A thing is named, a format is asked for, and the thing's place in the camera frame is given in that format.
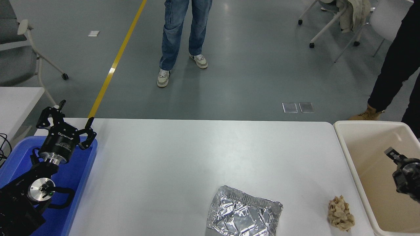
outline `leg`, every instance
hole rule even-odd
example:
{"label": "leg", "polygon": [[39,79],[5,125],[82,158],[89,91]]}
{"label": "leg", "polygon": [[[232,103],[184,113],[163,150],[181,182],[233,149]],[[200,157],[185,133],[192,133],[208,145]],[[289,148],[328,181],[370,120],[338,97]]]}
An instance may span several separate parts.
{"label": "leg", "polygon": [[410,103],[402,117],[402,121],[410,126],[414,135],[420,138],[420,75],[417,77],[413,91],[410,95]]}
{"label": "leg", "polygon": [[47,95],[48,99],[51,101],[53,106],[55,106],[55,105],[57,105],[57,103],[55,102],[55,100],[51,96],[50,92],[47,90],[47,88],[44,86],[44,83],[42,82],[42,61],[43,61],[43,59],[40,58],[39,59],[39,65],[38,65],[38,82],[41,85],[41,87],[44,88],[45,94]]}
{"label": "leg", "polygon": [[64,71],[63,71],[60,67],[58,67],[55,63],[53,63],[53,62],[52,62],[51,60],[49,60],[47,57],[43,56],[41,52],[39,52],[39,50],[38,50],[38,49],[37,49],[37,47],[35,46],[35,43],[34,43],[34,40],[33,40],[33,37],[32,37],[32,33],[31,33],[31,30],[28,30],[28,31],[27,31],[27,33],[28,33],[29,42],[30,42],[30,44],[31,44],[32,49],[34,50],[34,52],[35,52],[36,54],[38,54],[40,58],[43,58],[43,59],[44,59],[44,60],[46,60],[49,64],[51,64],[54,68],[56,68],[59,72],[61,72],[61,77],[62,77],[64,80],[67,80],[67,79],[68,79],[68,75],[67,75],[66,73],[64,73]]}
{"label": "leg", "polygon": [[379,45],[378,49],[375,51],[375,54],[373,54],[372,57],[375,57],[376,54],[378,53],[379,49],[382,47],[383,42],[385,41],[385,39],[382,40],[381,44]]}
{"label": "leg", "polygon": [[381,74],[376,80],[368,104],[377,111],[385,110],[408,78],[420,66],[420,2],[411,6],[389,47]]}
{"label": "leg", "polygon": [[175,65],[181,43],[181,33],[189,0],[165,1],[165,25],[163,27],[162,58],[159,66],[170,71]]}
{"label": "leg", "polygon": [[369,26],[370,24],[369,23],[365,23],[364,25],[362,25],[360,27],[360,29],[358,29],[358,31],[354,34],[354,36],[352,37],[352,39],[350,40],[350,42],[341,51],[340,55],[334,60],[334,63],[338,61],[338,59],[341,57],[341,55],[343,55],[344,51],[350,46],[350,44],[352,44],[353,40],[355,40],[358,37],[358,35],[362,35],[363,27],[365,27],[366,25]]}
{"label": "leg", "polygon": [[212,1],[192,0],[192,24],[189,36],[189,53],[191,55],[201,54]]}
{"label": "leg", "polygon": [[302,24],[302,18],[306,15],[306,13],[315,5],[315,3],[317,3],[318,0],[315,0],[312,2],[312,4],[302,13],[302,15],[299,17],[298,19],[298,24],[301,25]]}
{"label": "leg", "polygon": [[334,22],[336,22],[339,18],[340,18],[340,16],[341,15],[343,15],[343,13],[346,11],[346,9],[347,9],[347,7],[348,7],[348,2],[347,1],[345,1],[344,2],[344,7],[343,7],[343,9],[340,9],[340,12],[338,12],[334,17],[333,17],[333,19],[330,21],[330,22],[328,22],[328,24],[321,30],[321,31],[319,31],[319,33],[317,34],[317,35],[315,35],[315,37],[313,37],[313,39],[309,42],[309,47],[310,48],[313,48],[314,47],[314,43],[315,43],[315,41],[327,30],[327,29],[329,29],[330,27],[331,27],[331,25],[333,25],[333,23]]}

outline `aluminum foil tray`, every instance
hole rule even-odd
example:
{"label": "aluminum foil tray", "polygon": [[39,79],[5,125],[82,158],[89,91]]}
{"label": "aluminum foil tray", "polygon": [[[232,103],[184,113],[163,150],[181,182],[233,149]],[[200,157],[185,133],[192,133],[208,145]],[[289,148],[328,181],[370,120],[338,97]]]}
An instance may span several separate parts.
{"label": "aluminum foil tray", "polygon": [[283,205],[229,186],[217,191],[207,227],[224,236],[275,236]]}

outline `black cable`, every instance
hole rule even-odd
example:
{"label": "black cable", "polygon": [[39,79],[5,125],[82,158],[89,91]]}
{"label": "black cable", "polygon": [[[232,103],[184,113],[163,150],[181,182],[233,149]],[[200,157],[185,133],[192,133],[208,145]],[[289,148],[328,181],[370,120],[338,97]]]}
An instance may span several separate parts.
{"label": "black cable", "polygon": [[10,142],[7,140],[7,134],[4,134],[4,133],[0,133],[0,137],[2,137],[3,138],[3,143],[0,145],[0,160],[1,159],[7,159],[9,156],[7,155],[5,155],[4,154],[4,151],[3,151],[3,146],[4,146],[4,144],[5,143],[7,143],[8,145],[9,145],[9,149],[10,149],[10,152],[12,152],[12,145],[10,144]]}

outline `chair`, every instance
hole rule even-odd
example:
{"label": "chair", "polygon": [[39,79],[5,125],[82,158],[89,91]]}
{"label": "chair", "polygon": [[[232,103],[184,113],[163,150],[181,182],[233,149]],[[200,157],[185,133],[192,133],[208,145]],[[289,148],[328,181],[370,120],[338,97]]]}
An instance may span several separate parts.
{"label": "chair", "polygon": [[383,37],[381,44],[373,55],[374,57],[385,40],[394,41],[398,29],[401,26],[401,21],[407,14],[411,5],[413,5],[413,1],[411,0],[380,0],[370,16],[369,22],[366,22],[360,27],[356,35],[350,40],[334,62],[337,62],[341,55],[343,55],[344,51],[350,46],[355,37],[358,34],[361,35],[365,26],[371,26],[378,35]]}
{"label": "chair", "polygon": [[43,60],[56,68],[64,80],[67,80],[68,76],[35,47],[31,33],[33,28],[28,20],[22,20],[19,24],[16,19],[9,0],[0,0],[0,44],[26,41],[26,33],[31,45],[0,51],[0,86],[13,86],[37,75],[38,82],[45,89],[48,99],[56,105],[41,80]]}
{"label": "chair", "polygon": [[334,14],[333,19],[317,34],[315,35],[315,37],[313,37],[313,39],[309,42],[309,47],[310,48],[314,48],[315,47],[315,40],[317,40],[328,28],[330,28],[330,26],[336,22],[340,16],[346,11],[347,7],[348,7],[348,1],[344,1],[344,7],[342,9],[342,11],[339,11],[339,8],[336,6],[336,1],[333,1],[332,3],[324,3],[320,0],[314,0],[314,2],[308,7],[308,9],[306,9],[303,14],[299,17],[298,20],[298,24],[302,25],[303,23],[303,17],[306,15],[306,13],[316,4],[316,3],[321,4],[322,8],[325,11],[329,11],[332,12]]}

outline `white table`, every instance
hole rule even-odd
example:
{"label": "white table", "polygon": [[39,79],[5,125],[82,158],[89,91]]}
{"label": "white table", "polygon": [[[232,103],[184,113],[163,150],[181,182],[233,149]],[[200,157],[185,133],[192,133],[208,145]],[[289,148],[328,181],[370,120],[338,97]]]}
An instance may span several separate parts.
{"label": "white table", "polygon": [[[82,128],[87,119],[66,121]],[[92,127],[97,156],[70,236],[203,236],[222,185],[280,201],[278,236],[374,235],[328,123],[95,119]],[[327,220],[328,201],[341,194],[356,219],[349,233]]]}
{"label": "white table", "polygon": [[43,93],[42,87],[0,87],[0,133],[7,134],[9,141]]}

